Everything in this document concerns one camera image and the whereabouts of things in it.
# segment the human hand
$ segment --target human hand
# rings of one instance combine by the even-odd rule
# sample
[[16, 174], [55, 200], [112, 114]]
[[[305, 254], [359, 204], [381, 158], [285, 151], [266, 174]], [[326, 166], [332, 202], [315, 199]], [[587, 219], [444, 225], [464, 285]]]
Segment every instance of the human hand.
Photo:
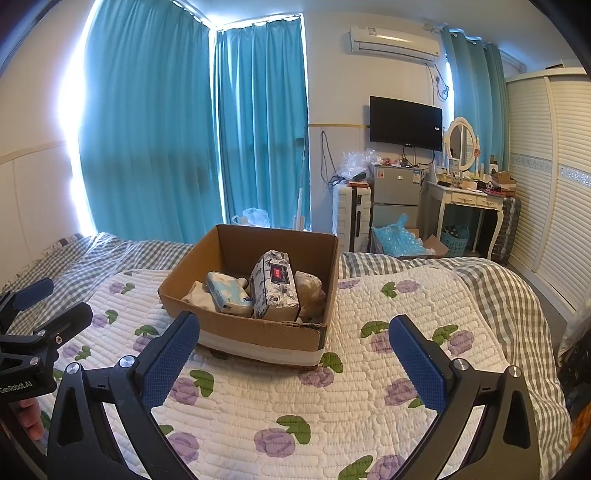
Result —
[[21, 408], [16, 413], [18, 422], [27, 431], [31, 440], [39, 440], [43, 436], [43, 424], [41, 423], [41, 407], [36, 398], [28, 398], [18, 402]]

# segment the sliding wardrobe door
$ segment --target sliding wardrobe door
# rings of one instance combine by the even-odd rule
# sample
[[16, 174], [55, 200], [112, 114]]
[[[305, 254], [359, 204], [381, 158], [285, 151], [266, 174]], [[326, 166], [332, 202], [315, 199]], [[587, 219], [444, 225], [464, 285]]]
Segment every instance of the sliding wardrobe door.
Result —
[[549, 78], [556, 115], [556, 201], [539, 275], [574, 308], [591, 283], [591, 82]]
[[512, 255], [528, 268], [540, 246], [550, 198], [553, 135], [550, 103], [544, 78], [507, 84], [511, 159], [509, 170], [517, 181], [521, 215]]

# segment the air conditioner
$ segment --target air conditioner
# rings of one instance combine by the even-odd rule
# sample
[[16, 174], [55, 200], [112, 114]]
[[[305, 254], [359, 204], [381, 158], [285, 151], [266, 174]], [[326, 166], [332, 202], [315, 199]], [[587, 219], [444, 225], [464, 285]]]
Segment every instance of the air conditioner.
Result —
[[366, 53], [434, 64], [440, 55], [435, 38], [385, 28], [351, 27], [353, 53]]

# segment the turquoise curtain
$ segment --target turquoise curtain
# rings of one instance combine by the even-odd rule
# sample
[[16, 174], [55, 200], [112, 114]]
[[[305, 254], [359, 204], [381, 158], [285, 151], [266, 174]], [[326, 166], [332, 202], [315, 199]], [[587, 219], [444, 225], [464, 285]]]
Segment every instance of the turquoise curtain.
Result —
[[499, 49], [446, 27], [441, 36], [453, 78], [454, 112], [466, 118], [480, 139], [480, 162], [491, 155], [501, 170], [509, 166], [509, 117]]
[[310, 172], [302, 150], [307, 97], [301, 21], [218, 32], [219, 153], [229, 218], [257, 207], [271, 226], [291, 228], [303, 175], [310, 223]]
[[196, 242], [221, 223], [208, 35], [169, 0], [103, 0], [79, 131], [99, 231]]

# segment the screw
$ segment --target screw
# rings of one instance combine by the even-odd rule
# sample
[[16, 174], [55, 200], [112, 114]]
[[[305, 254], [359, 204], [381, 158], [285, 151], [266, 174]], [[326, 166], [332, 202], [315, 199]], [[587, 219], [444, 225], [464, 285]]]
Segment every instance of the screw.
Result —
[[123, 368], [129, 368], [131, 367], [131, 365], [133, 365], [135, 362], [135, 357], [131, 356], [131, 355], [127, 355], [125, 357], [123, 357], [121, 360], [119, 360], [119, 365], [122, 366]]
[[66, 373], [75, 374], [80, 369], [80, 364], [78, 362], [72, 362], [70, 365], [66, 367]]
[[515, 365], [511, 365], [509, 367], [509, 375], [515, 378], [519, 378], [521, 376], [521, 368], [516, 367]]
[[466, 362], [463, 358], [456, 358], [453, 361], [453, 366], [457, 370], [461, 370], [462, 372], [468, 370], [470, 368], [470, 364]]

